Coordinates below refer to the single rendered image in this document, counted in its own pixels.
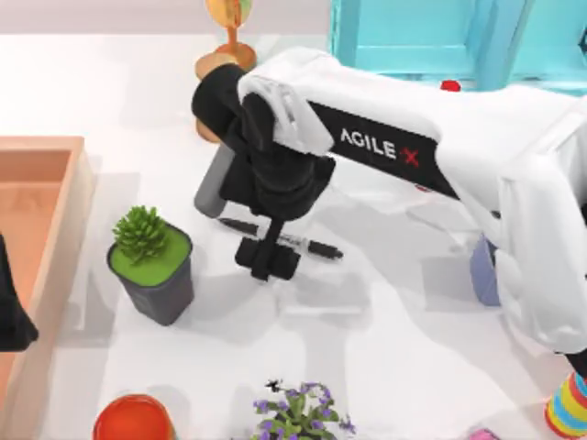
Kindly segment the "black marker pen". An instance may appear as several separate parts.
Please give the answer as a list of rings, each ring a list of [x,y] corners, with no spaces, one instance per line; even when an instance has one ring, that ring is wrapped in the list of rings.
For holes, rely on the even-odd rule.
[[[238,231],[244,236],[265,238],[268,232],[268,228],[265,226],[234,218],[221,217],[218,221],[223,226]],[[339,260],[344,257],[344,253],[338,247],[301,236],[280,233],[278,243],[322,259]]]

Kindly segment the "grey pot with green succulent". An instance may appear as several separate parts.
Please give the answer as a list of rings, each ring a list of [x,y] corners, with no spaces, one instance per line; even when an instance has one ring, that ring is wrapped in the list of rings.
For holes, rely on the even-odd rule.
[[[175,323],[194,299],[192,239],[145,205],[130,207],[112,232],[106,263],[136,310],[159,325]]]

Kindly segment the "gold trophy with wooden base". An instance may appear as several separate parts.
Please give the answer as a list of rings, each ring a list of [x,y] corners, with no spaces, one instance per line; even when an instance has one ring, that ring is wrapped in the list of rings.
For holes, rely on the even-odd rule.
[[[194,65],[195,76],[202,80],[215,67],[236,63],[245,71],[257,63],[257,54],[250,45],[238,40],[238,29],[249,18],[252,0],[205,0],[210,16],[227,31],[227,43],[205,54]]]

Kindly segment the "purple flower plant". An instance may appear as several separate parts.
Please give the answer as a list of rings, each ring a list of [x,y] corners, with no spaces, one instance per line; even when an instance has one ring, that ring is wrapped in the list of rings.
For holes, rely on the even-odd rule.
[[[330,388],[319,381],[287,386],[282,379],[269,379],[264,387],[270,398],[253,402],[262,419],[249,440],[350,440],[357,427],[349,415],[335,409]]]

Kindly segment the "light blue rack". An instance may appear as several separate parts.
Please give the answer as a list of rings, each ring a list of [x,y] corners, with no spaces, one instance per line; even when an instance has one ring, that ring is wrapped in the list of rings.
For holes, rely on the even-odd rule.
[[[331,0],[328,46],[410,81],[587,94],[587,0]]]

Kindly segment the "grey blue cup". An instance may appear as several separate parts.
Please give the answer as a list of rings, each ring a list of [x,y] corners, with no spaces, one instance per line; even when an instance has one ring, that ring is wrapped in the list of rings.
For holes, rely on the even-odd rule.
[[[495,250],[496,247],[485,235],[480,235],[469,263],[471,284],[477,300],[489,307],[500,306],[494,266]]]

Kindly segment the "red cup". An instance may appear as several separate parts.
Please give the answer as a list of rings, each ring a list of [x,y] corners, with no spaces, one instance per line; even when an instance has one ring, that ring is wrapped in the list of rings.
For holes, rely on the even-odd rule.
[[[165,406],[147,394],[108,403],[97,416],[92,440],[178,440]]]

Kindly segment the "salmon shallow box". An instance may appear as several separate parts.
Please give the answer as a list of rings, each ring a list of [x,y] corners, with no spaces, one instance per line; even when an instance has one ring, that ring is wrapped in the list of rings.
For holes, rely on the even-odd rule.
[[[0,233],[39,339],[0,354],[0,440],[36,440],[77,268],[94,174],[77,136],[0,136]]]

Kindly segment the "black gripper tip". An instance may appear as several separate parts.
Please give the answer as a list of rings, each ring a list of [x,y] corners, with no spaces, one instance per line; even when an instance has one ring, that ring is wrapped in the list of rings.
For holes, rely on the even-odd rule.
[[[18,298],[6,242],[0,234],[0,353],[25,351],[38,339],[39,330]]]

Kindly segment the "stack of coloured rings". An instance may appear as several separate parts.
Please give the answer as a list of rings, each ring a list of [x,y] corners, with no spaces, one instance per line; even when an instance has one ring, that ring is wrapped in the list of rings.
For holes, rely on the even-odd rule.
[[[572,372],[544,410],[550,430],[566,440],[587,438],[587,381]]]

